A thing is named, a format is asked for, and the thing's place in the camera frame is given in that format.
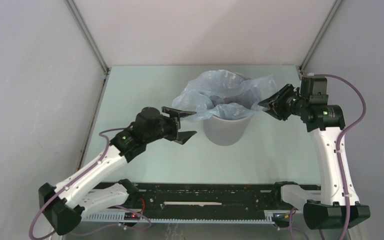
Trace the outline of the blue plastic trash bag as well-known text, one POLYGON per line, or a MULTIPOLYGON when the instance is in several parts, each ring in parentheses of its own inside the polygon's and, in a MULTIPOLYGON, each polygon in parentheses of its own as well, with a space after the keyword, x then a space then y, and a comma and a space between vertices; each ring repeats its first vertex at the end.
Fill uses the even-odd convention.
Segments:
POLYGON ((198 122, 218 117, 240 120, 266 107, 258 103, 278 91, 272 75, 246 79, 228 70, 209 70, 190 80, 172 101, 174 109, 196 112, 186 120, 198 122))

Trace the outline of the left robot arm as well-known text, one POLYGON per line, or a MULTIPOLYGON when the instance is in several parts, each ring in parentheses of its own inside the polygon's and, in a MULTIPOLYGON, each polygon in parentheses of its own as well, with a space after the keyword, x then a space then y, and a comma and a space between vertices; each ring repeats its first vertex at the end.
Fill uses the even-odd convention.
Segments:
POLYGON ((59 236, 73 231, 87 216, 116 206, 133 208, 140 198, 138 188, 128 179, 93 191, 107 175, 125 167, 145 152, 148 144, 165 139, 185 144, 196 131, 180 131, 181 119, 194 115, 163 106, 161 110, 145 107, 126 128, 117 128, 109 139, 105 132, 99 135, 106 141, 104 150, 91 162, 67 179, 39 190, 39 212, 45 216, 59 236))

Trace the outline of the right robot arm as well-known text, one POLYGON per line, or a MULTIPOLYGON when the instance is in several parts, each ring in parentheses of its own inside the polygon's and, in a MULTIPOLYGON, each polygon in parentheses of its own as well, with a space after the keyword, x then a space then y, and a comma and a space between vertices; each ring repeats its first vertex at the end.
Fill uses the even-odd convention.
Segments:
POLYGON ((354 188, 345 149, 346 125, 340 106, 328 103, 328 75, 304 76, 300 87, 285 85, 259 105, 272 117, 286 121, 298 116, 315 147, 320 172, 319 194, 295 182, 277 182, 271 204, 277 209, 290 205, 302 211, 309 229, 347 231, 367 220, 371 211, 361 203, 354 188))

